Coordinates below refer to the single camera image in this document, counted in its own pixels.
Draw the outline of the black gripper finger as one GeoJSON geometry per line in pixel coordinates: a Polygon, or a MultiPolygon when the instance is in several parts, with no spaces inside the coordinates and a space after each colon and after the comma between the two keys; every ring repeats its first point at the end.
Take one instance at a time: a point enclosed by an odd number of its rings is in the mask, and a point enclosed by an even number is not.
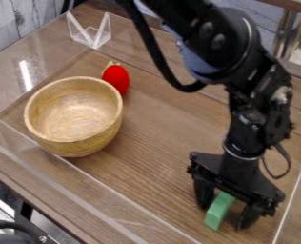
{"type": "Polygon", "coordinates": [[[206,209],[213,201],[215,197],[215,185],[200,175],[194,176],[194,191],[197,197],[198,206],[206,209]]]}
{"type": "Polygon", "coordinates": [[[244,230],[249,229],[260,220],[264,207],[259,203],[248,205],[243,211],[241,217],[237,222],[237,229],[244,230]]]}

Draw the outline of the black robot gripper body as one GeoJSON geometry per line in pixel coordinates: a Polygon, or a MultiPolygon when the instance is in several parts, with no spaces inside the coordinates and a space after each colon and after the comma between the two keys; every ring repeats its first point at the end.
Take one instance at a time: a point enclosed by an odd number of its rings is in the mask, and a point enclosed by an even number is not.
{"type": "Polygon", "coordinates": [[[264,175],[257,159],[240,160],[228,152],[223,154],[192,152],[189,158],[188,172],[193,180],[194,176],[200,175],[215,185],[215,190],[220,189],[229,193],[248,205],[261,204],[263,216],[276,214],[287,195],[264,175]]]}

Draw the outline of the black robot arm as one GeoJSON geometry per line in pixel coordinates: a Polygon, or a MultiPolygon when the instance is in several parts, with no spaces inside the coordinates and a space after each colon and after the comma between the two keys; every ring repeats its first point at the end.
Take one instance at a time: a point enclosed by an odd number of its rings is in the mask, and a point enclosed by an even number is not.
{"type": "Polygon", "coordinates": [[[237,229],[248,229],[276,213],[287,195],[272,183],[284,175],[269,171],[265,151],[288,152],[293,84],[281,61],[261,43],[257,25],[245,12],[211,0],[142,0],[178,41],[185,67],[196,77],[180,83],[134,0],[117,0],[144,39],[150,57],[170,85],[197,92],[213,84],[227,87],[232,124],[224,152],[193,152],[188,172],[194,179],[198,205],[211,206],[221,190],[245,203],[237,229]]]}

